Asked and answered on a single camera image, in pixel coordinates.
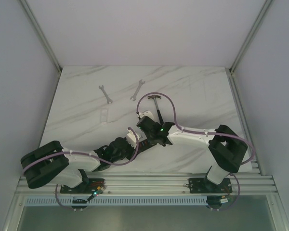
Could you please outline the black fuse box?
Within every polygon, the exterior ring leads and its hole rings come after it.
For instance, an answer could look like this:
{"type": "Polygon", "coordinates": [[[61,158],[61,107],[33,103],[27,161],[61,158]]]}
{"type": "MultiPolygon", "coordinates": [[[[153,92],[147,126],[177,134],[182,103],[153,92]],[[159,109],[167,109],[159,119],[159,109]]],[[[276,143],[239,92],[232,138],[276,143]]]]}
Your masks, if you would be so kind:
{"type": "Polygon", "coordinates": [[[137,154],[140,154],[140,153],[154,147],[155,145],[156,145],[155,143],[149,141],[148,139],[145,139],[139,143],[137,154]]]}

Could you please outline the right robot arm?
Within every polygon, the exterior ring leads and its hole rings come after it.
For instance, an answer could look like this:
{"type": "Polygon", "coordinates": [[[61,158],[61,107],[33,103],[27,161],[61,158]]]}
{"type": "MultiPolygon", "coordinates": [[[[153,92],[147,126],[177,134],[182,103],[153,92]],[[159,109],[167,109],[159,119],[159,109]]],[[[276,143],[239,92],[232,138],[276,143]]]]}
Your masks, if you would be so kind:
{"type": "Polygon", "coordinates": [[[190,188],[196,193],[224,193],[229,186],[227,176],[237,173],[247,152],[248,145],[226,125],[217,129],[200,130],[178,128],[175,123],[165,122],[163,125],[148,116],[141,118],[137,127],[145,134],[148,144],[144,148],[151,148],[156,144],[187,145],[209,151],[215,163],[209,168],[203,179],[195,183],[189,181],[190,188]]]}

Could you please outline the clear fuse box lid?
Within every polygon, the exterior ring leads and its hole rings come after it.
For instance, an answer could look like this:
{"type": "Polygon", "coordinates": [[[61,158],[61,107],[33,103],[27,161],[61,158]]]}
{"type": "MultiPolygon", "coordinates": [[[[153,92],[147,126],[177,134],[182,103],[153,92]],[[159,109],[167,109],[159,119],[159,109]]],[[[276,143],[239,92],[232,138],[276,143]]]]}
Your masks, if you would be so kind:
{"type": "Polygon", "coordinates": [[[107,124],[108,122],[108,109],[102,109],[100,113],[100,123],[101,124],[107,124]]]}

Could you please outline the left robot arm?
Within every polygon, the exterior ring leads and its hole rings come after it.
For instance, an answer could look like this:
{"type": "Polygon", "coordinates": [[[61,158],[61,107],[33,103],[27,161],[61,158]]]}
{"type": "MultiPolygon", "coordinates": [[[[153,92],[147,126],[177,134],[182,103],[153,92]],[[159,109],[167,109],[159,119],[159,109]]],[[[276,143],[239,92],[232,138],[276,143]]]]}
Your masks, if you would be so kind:
{"type": "Polygon", "coordinates": [[[91,153],[81,153],[52,141],[22,157],[21,165],[30,189],[52,183],[60,185],[62,193],[90,193],[103,183],[88,178],[88,172],[126,165],[148,147],[148,140],[130,144],[127,138],[118,137],[91,153]]]}

